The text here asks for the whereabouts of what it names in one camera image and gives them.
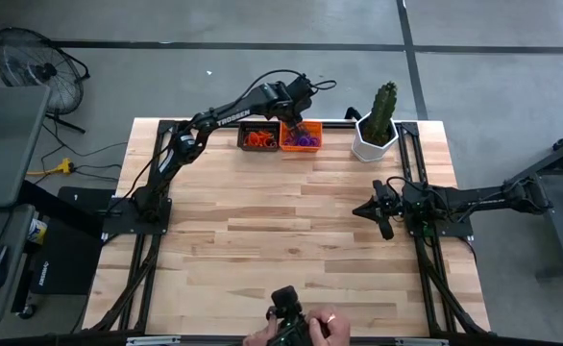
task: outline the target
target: white pot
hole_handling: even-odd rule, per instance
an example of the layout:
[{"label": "white pot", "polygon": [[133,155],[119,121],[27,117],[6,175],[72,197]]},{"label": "white pot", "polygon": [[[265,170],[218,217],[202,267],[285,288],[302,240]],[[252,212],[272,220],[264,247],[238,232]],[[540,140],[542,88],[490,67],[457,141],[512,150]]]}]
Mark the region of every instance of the white pot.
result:
[{"label": "white pot", "polygon": [[365,121],[370,114],[371,113],[368,113],[367,115],[360,118],[360,120],[356,121],[355,141],[352,143],[352,152],[355,153],[355,156],[363,162],[373,162],[381,160],[388,148],[390,148],[399,138],[395,122],[393,121],[393,119],[390,119],[390,127],[392,128],[393,136],[392,138],[390,138],[388,143],[384,144],[384,146],[377,146],[362,140],[359,126],[360,123]]}]

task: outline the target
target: mouse pad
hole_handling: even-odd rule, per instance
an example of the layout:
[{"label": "mouse pad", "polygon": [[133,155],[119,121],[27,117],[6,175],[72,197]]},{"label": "mouse pad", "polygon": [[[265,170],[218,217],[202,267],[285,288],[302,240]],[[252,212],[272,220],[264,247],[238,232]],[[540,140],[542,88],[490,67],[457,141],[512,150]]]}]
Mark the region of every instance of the mouse pad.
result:
[{"label": "mouse pad", "polygon": [[[58,197],[89,212],[104,210],[114,190],[62,187]],[[102,240],[52,219],[35,259],[30,290],[36,294],[88,294]]]}]

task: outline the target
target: cactus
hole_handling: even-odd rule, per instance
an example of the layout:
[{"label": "cactus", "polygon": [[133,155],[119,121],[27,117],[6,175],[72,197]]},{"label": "cactus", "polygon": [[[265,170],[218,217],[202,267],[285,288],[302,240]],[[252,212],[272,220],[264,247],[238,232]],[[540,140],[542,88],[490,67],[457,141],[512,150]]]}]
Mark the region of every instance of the cactus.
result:
[{"label": "cactus", "polygon": [[383,85],[376,94],[371,115],[361,128],[362,139],[373,145],[384,146],[390,140],[390,118],[397,103],[397,86],[393,82]]}]

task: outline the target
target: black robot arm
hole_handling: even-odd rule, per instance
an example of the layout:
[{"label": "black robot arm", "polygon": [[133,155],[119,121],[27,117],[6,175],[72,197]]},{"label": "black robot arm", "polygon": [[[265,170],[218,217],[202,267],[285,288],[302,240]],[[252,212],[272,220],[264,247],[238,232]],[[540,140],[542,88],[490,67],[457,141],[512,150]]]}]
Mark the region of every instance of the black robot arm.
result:
[{"label": "black robot arm", "polygon": [[305,75],[299,75],[289,86],[283,82],[264,83],[252,88],[236,101],[219,108],[199,112],[191,120],[179,121],[166,147],[166,158],[161,161],[147,185],[133,193],[131,202],[139,219],[156,222],[164,191],[177,172],[186,164],[193,163],[205,150],[209,135],[224,125],[244,117],[259,114],[267,120],[277,117],[288,128],[296,129],[303,121],[301,111],[311,106],[314,85]]},{"label": "black robot arm", "polygon": [[382,237],[386,240],[393,237],[388,219],[396,215],[403,217],[406,222],[417,224],[438,220],[461,223],[474,211],[513,209],[542,214],[551,207],[543,188],[533,178],[473,189],[405,182],[402,196],[389,184],[391,179],[404,180],[392,177],[386,184],[373,181],[376,194],[353,210],[354,215],[378,223]]}]

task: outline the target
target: concrete floor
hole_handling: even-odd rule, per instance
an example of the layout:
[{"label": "concrete floor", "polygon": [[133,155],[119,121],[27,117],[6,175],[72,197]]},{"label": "concrete floor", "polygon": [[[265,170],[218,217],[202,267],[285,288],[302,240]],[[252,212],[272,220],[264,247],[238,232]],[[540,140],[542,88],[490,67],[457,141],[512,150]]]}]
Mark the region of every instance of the concrete floor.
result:
[{"label": "concrete floor", "polygon": [[[563,46],[563,1],[405,3],[416,44]],[[9,25],[60,39],[404,42],[395,0],[0,0],[0,28]],[[63,140],[81,152],[126,140],[134,117],[191,115],[229,102],[273,68],[337,80],[336,89],[314,98],[307,117],[340,118],[349,106],[367,111],[377,87],[393,80],[400,89],[396,119],[417,118],[403,52],[67,51],[92,75],[84,102],[66,117],[87,134],[61,130]],[[417,54],[417,63],[428,118],[445,123],[460,187],[499,184],[544,157],[563,136],[563,55]],[[39,169],[39,157],[56,146],[43,132],[32,168]],[[123,155],[122,147],[113,148],[78,164],[121,163]],[[59,152],[48,164],[66,156]],[[97,173],[118,176],[112,169]],[[78,176],[42,184],[52,192],[62,185],[114,187]],[[563,279],[546,284],[534,279],[537,270],[561,261],[542,218],[490,211],[475,214],[472,222],[492,330],[563,342]],[[0,337],[69,332],[84,301],[49,297],[29,321],[7,316]]]}]

